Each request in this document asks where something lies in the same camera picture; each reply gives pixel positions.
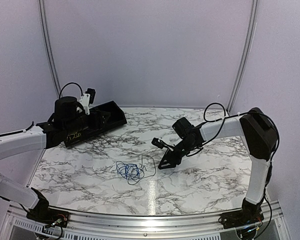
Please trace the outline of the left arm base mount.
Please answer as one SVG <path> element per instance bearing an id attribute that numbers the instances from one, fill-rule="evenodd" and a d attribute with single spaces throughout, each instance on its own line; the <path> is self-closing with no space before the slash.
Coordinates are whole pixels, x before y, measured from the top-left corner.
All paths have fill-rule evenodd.
<path id="1" fill-rule="evenodd" d="M 68 225 L 70 213 L 64 210 L 58 210 L 48 207 L 39 213 L 36 210 L 29 209 L 26 214 L 26 218 L 46 224 L 47 228 L 50 227 L 62 227 L 66 228 Z"/>

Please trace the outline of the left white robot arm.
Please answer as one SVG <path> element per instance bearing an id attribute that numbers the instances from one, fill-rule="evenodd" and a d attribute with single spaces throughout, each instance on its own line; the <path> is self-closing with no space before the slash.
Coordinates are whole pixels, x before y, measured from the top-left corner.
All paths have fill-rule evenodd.
<path id="1" fill-rule="evenodd" d="M 32 150 L 46 150 L 67 141 L 71 135 L 86 129 L 99 130 L 106 126 L 111 113 L 90 108 L 90 96 L 84 94 L 60 97 L 54 112 L 46 122 L 16 132 L 0 134 L 0 160 Z M 49 201 L 36 189 L 24 187 L 0 174 L 0 197 L 28 208 L 43 223 L 53 219 Z"/>

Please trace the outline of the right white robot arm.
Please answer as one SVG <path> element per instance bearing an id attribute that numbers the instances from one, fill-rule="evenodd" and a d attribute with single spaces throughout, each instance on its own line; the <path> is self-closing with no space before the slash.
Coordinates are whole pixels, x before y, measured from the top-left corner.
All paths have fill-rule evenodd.
<path id="1" fill-rule="evenodd" d="M 190 156 L 191 151 L 199 152 L 215 139 L 244 138 L 251 159 L 251 174 L 237 219 L 242 224 L 250 223 L 260 212 L 265 200 L 266 188 L 272 176 L 273 156 L 280 143 L 279 132 L 272 119 L 254 107 L 245 113 L 213 121 L 205 120 L 197 126 L 182 117 L 172 128 L 181 139 L 177 145 L 168 145 L 158 138 L 151 142 L 160 149 L 166 148 L 158 165 L 160 170 L 175 168 L 183 157 Z"/>

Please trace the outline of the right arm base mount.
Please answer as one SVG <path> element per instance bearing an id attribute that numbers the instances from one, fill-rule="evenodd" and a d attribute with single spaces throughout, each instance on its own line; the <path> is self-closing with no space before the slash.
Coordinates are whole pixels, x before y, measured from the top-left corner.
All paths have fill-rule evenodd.
<path id="1" fill-rule="evenodd" d="M 264 215 L 257 212 L 255 215 L 243 213 L 242 211 L 224 212 L 220 215 L 218 222 L 224 229 L 237 228 L 241 226 L 260 223 L 264 220 Z"/>

